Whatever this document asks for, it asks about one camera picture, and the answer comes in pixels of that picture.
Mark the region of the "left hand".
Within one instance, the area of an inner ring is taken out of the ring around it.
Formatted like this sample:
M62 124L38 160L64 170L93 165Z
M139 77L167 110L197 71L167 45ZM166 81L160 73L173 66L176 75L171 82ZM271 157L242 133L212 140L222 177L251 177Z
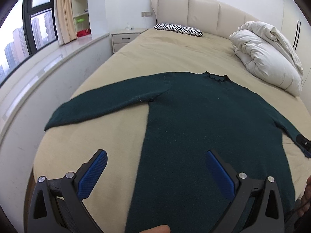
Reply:
M168 225L160 225L150 229L143 230L140 233L171 233L171 229Z

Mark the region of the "right hand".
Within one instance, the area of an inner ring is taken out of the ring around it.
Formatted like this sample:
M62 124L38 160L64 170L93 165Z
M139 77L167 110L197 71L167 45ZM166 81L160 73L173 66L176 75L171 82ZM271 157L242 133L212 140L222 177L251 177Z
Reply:
M297 212L299 217L302 217L310 209L310 198L311 198L311 176L309 176L306 181L304 194L301 198L301 207Z

